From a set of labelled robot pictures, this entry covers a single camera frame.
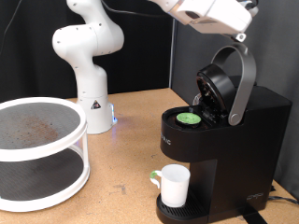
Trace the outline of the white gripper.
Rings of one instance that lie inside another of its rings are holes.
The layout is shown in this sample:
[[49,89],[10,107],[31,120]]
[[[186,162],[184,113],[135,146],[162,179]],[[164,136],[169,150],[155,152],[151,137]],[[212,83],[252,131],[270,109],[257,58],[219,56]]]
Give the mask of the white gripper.
[[235,42],[243,42],[242,34],[252,21],[250,13],[236,0],[192,0],[192,9],[199,18],[190,26],[203,34],[227,34]]

